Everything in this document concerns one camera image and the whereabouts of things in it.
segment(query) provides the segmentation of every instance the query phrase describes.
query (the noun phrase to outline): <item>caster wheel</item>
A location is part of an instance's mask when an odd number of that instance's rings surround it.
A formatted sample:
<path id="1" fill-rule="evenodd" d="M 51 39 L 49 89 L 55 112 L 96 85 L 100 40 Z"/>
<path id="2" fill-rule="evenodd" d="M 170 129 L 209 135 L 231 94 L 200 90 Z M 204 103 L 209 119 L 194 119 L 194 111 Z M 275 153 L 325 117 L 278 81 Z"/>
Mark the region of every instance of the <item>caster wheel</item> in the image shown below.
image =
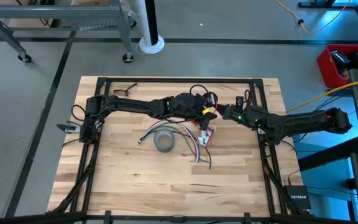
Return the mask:
<path id="1" fill-rule="evenodd" d="M 30 56 L 28 56 L 28 55 L 24 55 L 24 60 L 23 60 L 23 58 L 19 55 L 19 56 L 17 56 L 17 58 L 19 59 L 19 60 L 21 60 L 22 62 L 24 62 L 24 63 L 30 63 L 30 62 L 32 62 L 32 58 L 30 57 Z"/>
<path id="2" fill-rule="evenodd" d="M 131 55 L 131 54 L 124 54 L 124 55 L 122 56 L 122 61 L 123 61 L 124 63 L 131 63 L 131 62 L 134 61 L 134 56 Z"/>
<path id="3" fill-rule="evenodd" d="M 131 27 L 135 27 L 136 24 L 137 24 L 137 22 L 133 19 L 133 20 L 131 21 Z"/>

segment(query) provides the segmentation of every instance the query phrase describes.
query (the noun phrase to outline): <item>yellow cable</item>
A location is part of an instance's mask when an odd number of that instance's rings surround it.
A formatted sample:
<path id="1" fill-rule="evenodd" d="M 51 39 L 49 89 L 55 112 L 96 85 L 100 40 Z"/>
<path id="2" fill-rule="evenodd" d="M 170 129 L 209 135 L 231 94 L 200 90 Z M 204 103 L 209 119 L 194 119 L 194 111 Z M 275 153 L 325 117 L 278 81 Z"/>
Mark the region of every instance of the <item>yellow cable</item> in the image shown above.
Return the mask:
<path id="1" fill-rule="evenodd" d="M 305 30 L 306 33 L 308 34 L 314 34 L 317 33 L 319 31 L 322 31 L 324 28 L 326 28 L 328 25 L 330 25 L 332 22 L 334 22 L 334 20 L 341 15 L 341 13 L 349 6 L 349 4 L 351 3 L 352 0 L 349 0 L 347 2 L 347 4 L 342 8 L 342 10 L 338 13 L 338 15 L 336 15 L 336 17 L 334 17 L 334 19 L 332 19 L 330 22 L 328 22 L 325 26 L 323 26 L 322 28 L 315 30 L 315 31 L 309 31 L 308 29 L 306 29 L 306 27 L 303 25 L 303 22 L 301 23 L 302 28 Z M 276 0 L 276 2 L 281 5 L 281 7 L 283 7 L 284 9 L 286 9 L 288 12 L 290 12 L 291 14 L 293 14 L 293 16 L 295 16 L 296 19 L 298 19 L 298 21 L 300 20 L 299 16 L 293 12 L 291 9 L 287 8 L 286 6 L 284 6 L 279 0 Z"/>
<path id="2" fill-rule="evenodd" d="M 317 96 L 316 98 L 314 98 L 314 99 L 312 99 L 312 100 L 307 101 L 306 103 L 303 103 L 303 104 L 301 104 L 301 105 L 299 105 L 299 106 L 296 106 L 296 107 L 294 107 L 294 108 L 292 108 L 292 109 L 287 110 L 287 113 L 288 113 L 288 112 L 291 112 L 291 111 L 293 111 L 293 110 L 296 110 L 296 109 L 298 109 L 298 108 L 301 108 L 301 107 L 304 106 L 304 105 L 308 105 L 309 103 L 312 103 L 312 102 L 314 102 L 314 101 L 320 99 L 320 98 L 323 97 L 323 96 L 332 94 L 332 93 L 334 93 L 334 92 L 336 92 L 336 91 L 338 91 L 338 90 L 343 90 L 343 89 L 345 89 L 345 88 L 347 88 L 347 87 L 354 86 L 354 85 L 357 85 L 357 84 L 358 84 L 358 81 L 357 81 L 357 82 L 353 82 L 353 83 L 349 83 L 349 84 L 346 84 L 346 85 L 343 85 L 343 86 L 338 87 L 338 88 L 335 88 L 335 89 L 333 89 L 333 90 L 330 90 L 330 91 L 328 91 L 328 92 L 326 92 L 326 93 L 324 93 L 324 94 L 322 94 L 322 95 L 320 95 L 320 96 Z"/>

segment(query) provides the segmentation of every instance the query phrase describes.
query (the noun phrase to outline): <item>metal cart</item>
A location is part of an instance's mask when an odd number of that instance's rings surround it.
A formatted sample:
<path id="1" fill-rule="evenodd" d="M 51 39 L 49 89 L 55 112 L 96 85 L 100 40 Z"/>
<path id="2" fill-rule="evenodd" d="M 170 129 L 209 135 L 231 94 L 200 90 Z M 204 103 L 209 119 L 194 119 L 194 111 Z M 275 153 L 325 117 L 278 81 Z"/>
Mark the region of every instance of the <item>metal cart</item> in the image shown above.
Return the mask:
<path id="1" fill-rule="evenodd" d="M 100 6 L 0 6 L 0 18 L 36 18 L 50 21 L 54 24 L 52 27 L 48 22 L 45 26 L 50 28 L 41 28 L 42 30 L 118 30 L 122 43 L 125 47 L 125 54 L 122 61 L 131 63 L 134 61 L 131 39 L 129 38 L 129 29 L 136 23 L 128 13 L 122 10 L 120 0 L 109 0 L 110 5 Z M 34 28 L 20 28 L 20 30 L 37 30 Z M 19 41 L 13 36 L 15 29 L 11 29 L 0 20 L 0 37 L 5 40 L 13 49 L 19 53 L 18 58 L 25 62 L 31 62 L 32 58 L 27 55 L 25 49 Z"/>

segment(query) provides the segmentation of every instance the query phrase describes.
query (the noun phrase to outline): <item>black stripe on floor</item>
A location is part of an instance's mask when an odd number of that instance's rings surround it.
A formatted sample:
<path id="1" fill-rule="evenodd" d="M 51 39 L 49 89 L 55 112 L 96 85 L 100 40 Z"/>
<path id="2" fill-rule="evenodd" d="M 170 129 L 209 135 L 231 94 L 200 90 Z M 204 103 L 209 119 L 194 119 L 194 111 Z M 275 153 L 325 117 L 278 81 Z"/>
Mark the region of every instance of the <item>black stripe on floor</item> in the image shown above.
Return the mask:
<path id="1" fill-rule="evenodd" d="M 66 37 L 16 37 L 19 42 L 66 42 Z M 132 38 L 138 43 L 140 38 Z M 358 40 L 254 40 L 254 39 L 194 39 L 166 38 L 168 44 L 260 44 L 260 45 L 327 45 L 327 44 L 358 44 Z M 120 38 L 75 38 L 75 43 L 121 43 Z"/>
<path id="2" fill-rule="evenodd" d="M 53 79 L 52 85 L 51 85 L 48 95 L 47 95 L 47 99 L 45 100 L 44 107 L 41 111 L 40 118 L 38 120 L 37 126 L 33 133 L 29 151 L 26 155 L 22 171 L 21 171 L 20 176 L 17 180 L 17 184 L 13 191 L 9 205 L 7 206 L 7 210 L 6 210 L 6 214 L 5 214 L 6 218 L 13 217 L 16 213 L 17 206 L 18 206 L 20 198 L 22 196 L 25 183 L 26 183 L 27 178 L 30 173 L 30 169 L 31 169 L 34 157 L 35 157 L 35 153 L 37 152 L 38 145 L 39 145 L 41 137 L 42 137 L 42 133 L 44 132 L 45 124 L 47 123 L 49 112 L 52 107 L 52 103 L 55 98 L 57 88 L 60 83 L 60 79 L 62 78 L 62 75 L 63 75 L 63 71 L 64 71 L 64 68 L 65 68 L 65 65 L 67 62 L 68 55 L 70 54 L 71 46 L 73 45 L 73 40 L 75 38 L 75 34 L 76 34 L 75 31 L 71 32 L 69 38 L 67 39 L 67 44 L 66 44 L 65 50 L 63 51 L 62 58 L 60 59 L 60 63 L 57 68 L 55 78 Z"/>

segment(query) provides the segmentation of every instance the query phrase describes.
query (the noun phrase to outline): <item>red object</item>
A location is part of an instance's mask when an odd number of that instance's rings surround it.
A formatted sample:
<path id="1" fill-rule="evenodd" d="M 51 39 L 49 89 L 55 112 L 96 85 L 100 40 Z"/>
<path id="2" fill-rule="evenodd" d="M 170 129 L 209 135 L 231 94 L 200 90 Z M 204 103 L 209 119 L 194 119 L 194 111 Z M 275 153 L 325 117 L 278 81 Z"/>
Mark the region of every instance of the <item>red object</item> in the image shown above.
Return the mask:
<path id="1" fill-rule="evenodd" d="M 324 83 L 328 88 L 337 88 L 349 83 L 349 77 L 342 76 L 336 69 L 333 56 L 331 55 L 331 51 L 333 50 L 337 50 L 351 59 L 352 55 L 358 52 L 358 44 L 327 45 L 323 53 L 317 58 Z"/>

